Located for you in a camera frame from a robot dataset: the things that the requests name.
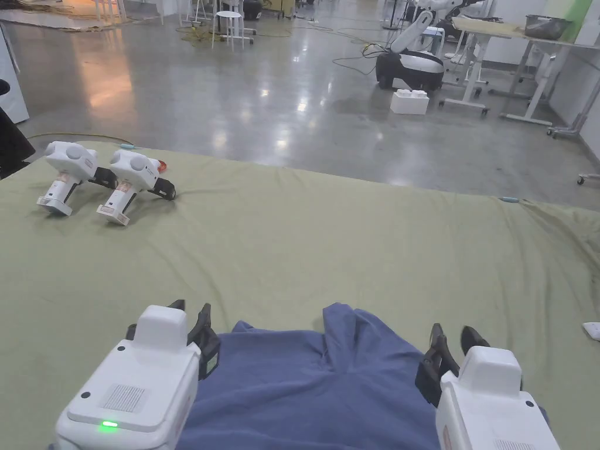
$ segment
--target blue cloth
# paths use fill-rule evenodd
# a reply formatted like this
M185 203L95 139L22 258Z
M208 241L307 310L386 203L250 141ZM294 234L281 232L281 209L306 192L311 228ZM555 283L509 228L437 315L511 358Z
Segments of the blue cloth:
M439 450L435 408L415 387L422 353L348 305L323 321L325 334L245 322L222 334L177 450Z

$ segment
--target metal bowl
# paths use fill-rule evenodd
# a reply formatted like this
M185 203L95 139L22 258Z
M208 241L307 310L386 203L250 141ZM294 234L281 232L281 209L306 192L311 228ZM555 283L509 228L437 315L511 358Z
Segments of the metal bowl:
M560 39L565 30L572 23L573 21L571 20L559 19L558 17L536 16L530 14L527 16L525 36L556 41Z

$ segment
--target table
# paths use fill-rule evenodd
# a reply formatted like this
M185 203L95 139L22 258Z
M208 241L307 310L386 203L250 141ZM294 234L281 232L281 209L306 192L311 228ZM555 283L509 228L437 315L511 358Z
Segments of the table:
M549 79L551 78L553 73L557 70L557 67L560 68L562 66L562 64L566 60L566 57L567 57L570 49L573 47L580 47L580 48L586 48L586 49L600 50L600 46L582 46L582 45L576 45L576 44L571 44L571 43L562 42L562 41L552 41L552 40L548 40L548 39L538 39L538 38L528 37L528 36L525 36L524 31L521 27L519 27L518 25L510 24L510 23L494 23L494 22L488 22L488 21L479 20L479 19L469 19L466 17L453 17L452 23L455 26L455 28L460 29L462 31L472 33L475 36L475 39L473 40L472 48L469 49L469 53L467 54L467 59L465 60L465 67L467 69L470 65L470 62L473 59L473 51L475 50L476 41L479 42L480 51L479 51L477 58L475 59L475 64L473 66L473 72L471 74L471 77L469 78L469 82L467 84L467 88L465 90L463 100L458 101L458 100L453 100L453 99L446 99L446 100L442 100L442 102L458 103L458 104L462 104L465 106L480 108L480 109L482 109L483 114L487 114L488 109L484 104L472 103L470 101L471 97L473 95L473 89L475 87L475 82L476 82L476 77L477 77L476 74L479 72L479 69L481 68L481 64L482 64L483 58L485 56L485 51L487 49L487 44L489 43L490 38L492 38L492 37L499 37L499 38L504 38L504 39L522 38L522 39L526 39L528 41L527 48L526 48L525 52L523 53L523 57L521 58L521 61L517 68L517 72L515 73L515 75L512 79L512 83L511 83L511 87L510 87L509 91L503 92L503 91L498 91L498 90L494 89L490 93L506 96L506 101L505 101L502 111L500 113L501 117L504 117L507 119L519 120L519 121L523 121L523 122L529 122L529 123L533 123L533 124L539 124L539 125L545 125L545 126L552 125L552 122L534 119L533 113L535 112L535 110L539 104L539 101L544 93L544 90L548 84ZM534 95L531 97L530 104L529 104L529 107L528 107L525 115L518 116L515 114L510 114L510 113L508 113L508 107L510 105L511 98L529 98L528 95L516 93L516 89L517 89L519 79L523 75L523 70L525 69L527 60L529 59L529 55L530 55L534 45L539 47L544 53L546 53L550 56L550 62L547 65L547 67L545 68L544 73L542 74L542 78L541 78L540 82L538 83L538 87L536 88Z
M103 167L118 149L82 144ZM44 160L0 181L3 448L46 449L127 326L178 298L190 327L210 302L217 332L322 331L322 308L342 302L427 350L441 322L459 363L474 326L515 352L562 448L597 447L600 344L581 324L600 322L600 213L139 151L167 163L178 196L141 193L127 227L95 212L109 192L89 183L72 216L48 216Z

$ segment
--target cable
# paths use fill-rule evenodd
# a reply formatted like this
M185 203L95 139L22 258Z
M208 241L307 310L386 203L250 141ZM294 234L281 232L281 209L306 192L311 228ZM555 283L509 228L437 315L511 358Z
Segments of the cable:
M51 135L56 135L56 134L66 134L68 136L105 137L105 138L108 138L108 139L121 140L121 141L125 142L126 144L134 145L133 143L129 142L127 139L123 139L122 137L108 136L106 134L93 134L93 133L61 133L61 132L57 132L57 133L40 133L40 134L34 134L33 136L29 136L27 139L29 140L29 139L33 139L35 137L51 136Z
M204 26L204 24L196 27L193 26L182 26L180 28L176 28L175 31L178 33L185 33L185 36L181 38L182 41L187 41L192 44L193 47L198 47L197 43L200 43L205 40L210 40L210 35L212 35L212 30L206 30L202 32L198 32L198 28Z
M380 50L375 50L373 52L367 53L367 49L369 49L370 47L379 47ZM362 70L357 69L356 67L352 67L352 66L345 65L345 64L340 64L337 61L342 61L344 59L362 59L362 58L373 59L373 58L376 58L377 56L379 56L380 53L387 53L387 49L385 49L384 47L382 47L379 44L373 44L373 43L371 43L371 44L367 44L367 45L365 45L363 47L363 49L361 50L361 55L360 56L351 56L349 58L335 58L335 59L332 59L331 62L333 62L335 65L339 65L341 67L346 67L347 69L356 70L357 72L359 72L359 73L361 73L361 74L363 74L363 75L366 76L366 75L369 75L372 71L375 70L375 68L377 67L377 64L375 64L373 66L373 68L369 72L363 72Z
M369 75L372 71L375 70L375 66L373 66L373 68L369 72L363 72L362 70L357 69L356 67L351 67L349 65L344 65L344 64L340 64L339 62L337 62L337 61L341 61L342 59L362 59L362 56L353 56L351 58L335 58L335 59L332 59L331 62L333 62L335 65L339 65L341 67L346 67L347 69L356 70L358 73L361 73L363 75Z

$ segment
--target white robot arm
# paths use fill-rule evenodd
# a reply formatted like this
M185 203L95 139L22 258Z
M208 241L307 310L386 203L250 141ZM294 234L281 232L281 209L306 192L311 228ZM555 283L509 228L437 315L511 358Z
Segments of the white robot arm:
M198 381L218 366L211 306L149 306L61 413L53 450L175 450Z
M465 327L464 364L452 358L442 327L431 331L431 348L419 365L415 385L437 407L442 449L560 450L541 408L522 390L521 367L509 350L495 349Z
M463 8L482 0L420 0L416 3L415 7L423 8L423 11L417 20L408 27L405 31L400 33L394 42L392 42L390 49L392 53L402 53L408 48L410 44L417 39L428 26L433 22L433 12L453 10L455 8Z

